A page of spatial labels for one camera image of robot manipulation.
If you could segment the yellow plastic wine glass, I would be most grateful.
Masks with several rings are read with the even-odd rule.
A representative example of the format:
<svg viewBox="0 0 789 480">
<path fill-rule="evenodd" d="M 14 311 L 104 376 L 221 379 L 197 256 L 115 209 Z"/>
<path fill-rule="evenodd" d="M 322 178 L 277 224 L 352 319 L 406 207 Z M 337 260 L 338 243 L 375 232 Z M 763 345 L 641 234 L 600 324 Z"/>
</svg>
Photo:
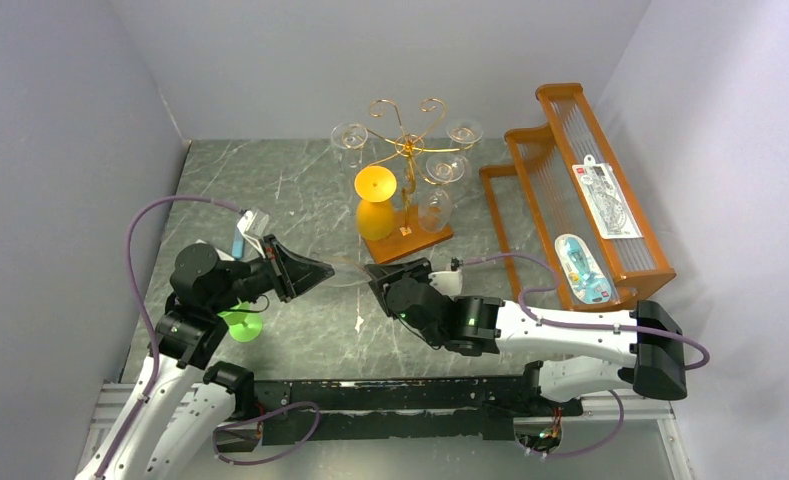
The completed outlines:
<svg viewBox="0 0 789 480">
<path fill-rule="evenodd" d="M 367 166 L 356 176 L 354 188 L 360 198 L 356 214 L 359 235 L 369 241 L 386 238 L 394 229 L 391 202 L 397 191 L 394 174 L 379 165 Z"/>
</svg>

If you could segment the clear wine glass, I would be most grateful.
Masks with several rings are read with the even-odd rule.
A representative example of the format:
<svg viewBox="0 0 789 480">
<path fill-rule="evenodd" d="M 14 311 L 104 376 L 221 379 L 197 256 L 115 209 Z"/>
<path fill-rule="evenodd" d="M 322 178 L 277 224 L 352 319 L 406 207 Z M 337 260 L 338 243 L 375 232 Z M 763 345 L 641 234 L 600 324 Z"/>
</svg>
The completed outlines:
<svg viewBox="0 0 789 480">
<path fill-rule="evenodd" d="M 472 149 L 483 137 L 482 125 L 473 119 L 452 120 L 446 126 L 446 133 L 451 141 L 450 147 L 455 164 L 462 171 L 462 177 L 471 174 L 471 165 L 468 158 L 468 151 Z"/>
<path fill-rule="evenodd" d="M 334 274 L 321 283 L 322 287 L 348 288 L 366 285 L 370 275 L 357 261 L 343 256 L 313 256 L 314 260 L 329 264 Z"/>
<path fill-rule="evenodd" d="M 425 173 L 431 184 L 418 203 L 418 221 L 429 233 L 440 233 L 448 224 L 454 208 L 450 187 L 465 176 L 461 157 L 450 152 L 436 153 L 425 163 Z"/>
<path fill-rule="evenodd" d="M 348 170 L 362 167 L 363 149 L 368 140 L 367 129 L 359 123 L 341 123 L 330 135 L 330 145 L 337 163 Z"/>
</svg>

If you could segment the green plastic wine glass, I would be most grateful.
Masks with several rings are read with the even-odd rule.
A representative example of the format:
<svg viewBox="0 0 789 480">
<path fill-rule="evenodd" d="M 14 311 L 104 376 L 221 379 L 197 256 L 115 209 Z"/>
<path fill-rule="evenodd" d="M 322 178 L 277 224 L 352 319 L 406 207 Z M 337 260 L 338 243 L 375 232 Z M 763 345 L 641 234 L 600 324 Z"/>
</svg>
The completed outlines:
<svg viewBox="0 0 789 480">
<path fill-rule="evenodd" d="M 249 302 L 238 305 L 219 313 L 219 317 L 228 325 L 229 335 L 239 343 L 256 339 L 263 328 L 263 321 L 258 311 L 254 311 Z"/>
</svg>

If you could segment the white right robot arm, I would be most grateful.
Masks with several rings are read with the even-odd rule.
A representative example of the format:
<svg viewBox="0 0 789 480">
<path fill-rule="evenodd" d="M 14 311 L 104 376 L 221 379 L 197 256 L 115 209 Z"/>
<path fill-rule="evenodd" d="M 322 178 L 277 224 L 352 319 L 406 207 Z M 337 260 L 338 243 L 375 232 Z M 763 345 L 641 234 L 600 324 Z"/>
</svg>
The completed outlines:
<svg viewBox="0 0 789 480">
<path fill-rule="evenodd" d="M 688 395 L 682 331 L 654 301 L 630 310 L 569 311 L 522 300 L 464 295 L 464 262 L 436 271 L 426 258 L 366 264 L 368 284 L 384 313 L 432 348 L 462 356 L 528 353 L 537 377 L 519 399 L 531 414 L 600 391 L 632 389 L 655 400 Z"/>
</svg>

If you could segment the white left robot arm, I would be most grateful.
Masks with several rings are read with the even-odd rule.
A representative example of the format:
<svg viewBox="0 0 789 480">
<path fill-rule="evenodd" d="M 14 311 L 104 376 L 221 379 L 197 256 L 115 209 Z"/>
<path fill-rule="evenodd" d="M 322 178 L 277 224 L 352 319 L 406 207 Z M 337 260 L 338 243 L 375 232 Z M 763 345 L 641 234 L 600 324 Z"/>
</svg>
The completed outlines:
<svg viewBox="0 0 789 480">
<path fill-rule="evenodd" d="M 286 412 L 266 411 L 251 371 L 211 362 L 229 330 L 221 315 L 270 292 L 289 302 L 335 269 L 289 251 L 272 235 L 261 243 L 261 256 L 250 261 L 224 259 L 208 243 L 177 255 L 172 293 L 136 385 L 78 478 L 167 478 L 214 432 Z"/>
</svg>

